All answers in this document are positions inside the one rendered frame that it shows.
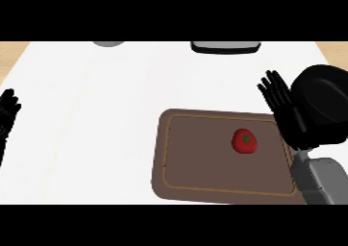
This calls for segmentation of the red tomato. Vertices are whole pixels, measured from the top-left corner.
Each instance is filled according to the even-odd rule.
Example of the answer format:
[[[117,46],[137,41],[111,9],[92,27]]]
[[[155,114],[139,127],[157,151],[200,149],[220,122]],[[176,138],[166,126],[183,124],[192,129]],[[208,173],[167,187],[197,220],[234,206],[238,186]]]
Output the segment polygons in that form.
[[[257,151],[257,139],[247,129],[235,131],[231,145],[240,154],[253,154]]]

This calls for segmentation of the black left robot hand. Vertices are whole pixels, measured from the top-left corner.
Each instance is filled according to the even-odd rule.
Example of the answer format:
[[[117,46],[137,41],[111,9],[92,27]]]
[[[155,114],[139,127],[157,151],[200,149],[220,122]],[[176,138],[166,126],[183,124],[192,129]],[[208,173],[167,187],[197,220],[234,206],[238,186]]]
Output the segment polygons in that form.
[[[21,103],[15,96],[15,90],[6,89],[0,96],[0,167],[4,157],[6,143],[15,126]]]

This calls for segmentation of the grey round object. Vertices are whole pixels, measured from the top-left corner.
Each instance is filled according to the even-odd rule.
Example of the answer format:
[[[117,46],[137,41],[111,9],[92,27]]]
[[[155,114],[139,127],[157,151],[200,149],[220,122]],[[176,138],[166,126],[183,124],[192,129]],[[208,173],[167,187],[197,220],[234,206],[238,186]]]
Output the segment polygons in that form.
[[[95,41],[93,42],[100,47],[115,47],[124,43],[124,41]]]

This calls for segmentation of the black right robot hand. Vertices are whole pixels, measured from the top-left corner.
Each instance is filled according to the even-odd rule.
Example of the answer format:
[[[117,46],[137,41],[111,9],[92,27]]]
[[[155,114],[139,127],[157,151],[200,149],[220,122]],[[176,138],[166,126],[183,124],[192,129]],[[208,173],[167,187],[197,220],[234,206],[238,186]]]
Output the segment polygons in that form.
[[[293,99],[288,86],[275,70],[265,72],[257,88],[274,113],[278,130],[287,144],[296,151],[318,148],[319,143],[311,133],[311,119]]]

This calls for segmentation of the brown tray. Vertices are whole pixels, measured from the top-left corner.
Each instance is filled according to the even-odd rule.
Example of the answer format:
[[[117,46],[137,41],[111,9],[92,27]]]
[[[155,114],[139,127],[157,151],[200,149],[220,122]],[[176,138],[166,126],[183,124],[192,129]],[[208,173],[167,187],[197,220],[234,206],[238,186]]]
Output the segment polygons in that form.
[[[257,151],[240,154],[247,129]],[[152,190],[163,199],[223,204],[305,203],[291,176],[293,150],[263,113],[167,110],[160,115]]]

